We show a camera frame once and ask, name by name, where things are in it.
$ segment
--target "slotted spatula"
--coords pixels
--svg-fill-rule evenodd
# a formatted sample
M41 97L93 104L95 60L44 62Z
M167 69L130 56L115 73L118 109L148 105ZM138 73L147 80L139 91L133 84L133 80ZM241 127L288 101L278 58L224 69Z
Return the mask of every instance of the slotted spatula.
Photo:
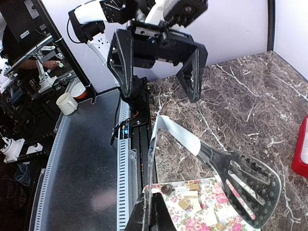
M264 226L273 214L281 193L281 181L276 172L251 156L211 148L165 115L156 118L149 155L154 155L157 130L160 128L166 129L213 171L230 204L249 225L256 229Z

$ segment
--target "marble countertop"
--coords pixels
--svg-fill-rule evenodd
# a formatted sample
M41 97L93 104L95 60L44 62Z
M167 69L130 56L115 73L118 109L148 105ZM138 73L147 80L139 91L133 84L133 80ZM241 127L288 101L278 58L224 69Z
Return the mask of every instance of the marble countertop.
M254 156L273 168L283 189L263 230L308 226L308 180L291 164L299 127L308 113L308 82L272 52L207 66L201 99L189 102L176 77L149 84L151 120L167 115L212 147ZM168 133L158 136L158 182L212 177L213 174Z

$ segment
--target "floral tray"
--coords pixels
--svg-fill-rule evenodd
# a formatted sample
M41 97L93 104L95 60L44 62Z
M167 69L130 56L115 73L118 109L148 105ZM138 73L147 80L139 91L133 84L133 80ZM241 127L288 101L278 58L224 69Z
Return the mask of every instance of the floral tray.
M179 200L184 199L182 194L189 190L191 183L198 182L200 185L199 201L202 210L194 213L189 207L183 210ZM153 189L160 189L163 185L170 184L175 189L171 194L162 194L174 226L178 231L213 231L215 226L208 227L204 218L215 212L219 222L226 227L225 231L259 231L248 225L230 205L222 188L215 178L191 180L183 182L154 184Z

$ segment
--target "perforated metal strip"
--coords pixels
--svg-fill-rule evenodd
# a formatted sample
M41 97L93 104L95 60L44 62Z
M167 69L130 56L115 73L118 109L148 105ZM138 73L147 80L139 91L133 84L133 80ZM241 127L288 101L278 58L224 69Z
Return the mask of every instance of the perforated metal strip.
M63 131L63 127L64 124L66 122L67 116L63 116L63 119L60 123L57 135L54 139L53 142L53 146L52 146L52 150L48 159L48 163L47 163L47 167L46 167L46 171L45 171L45 176L44 176L44 180L43 180L43 185L40 191L40 195L39 195L39 202L38 202L38 210L37 210L37 215L35 218L35 225L34 225L34 230L35 231L41 231L41 221L42 221L42 215L43 215L43 208L44 208L44 203L45 203L45 199L46 199L46 191L47 191L47 185L49 182L49 176L51 173L51 167L53 165L53 161L54 161L54 156L56 153L56 150L58 148L59 145L59 141L60 141L60 137L61 137L61 133Z
M129 105L121 101L119 121L129 118ZM117 143L117 230L123 231L129 219L129 194L128 194L128 151L130 139L120 140Z

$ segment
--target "human hand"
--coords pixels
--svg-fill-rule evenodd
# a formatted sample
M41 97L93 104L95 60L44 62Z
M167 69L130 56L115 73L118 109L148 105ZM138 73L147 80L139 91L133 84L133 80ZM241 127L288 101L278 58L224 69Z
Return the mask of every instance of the human hand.
M56 69L58 66L59 66L59 64L58 64L56 61L54 61L54 60L49 60L49 61L47 61L47 62L45 62L45 63L43 64L43 67L45 67L45 68L47 68L47 69L49 69L49 70L54 70L54 69Z

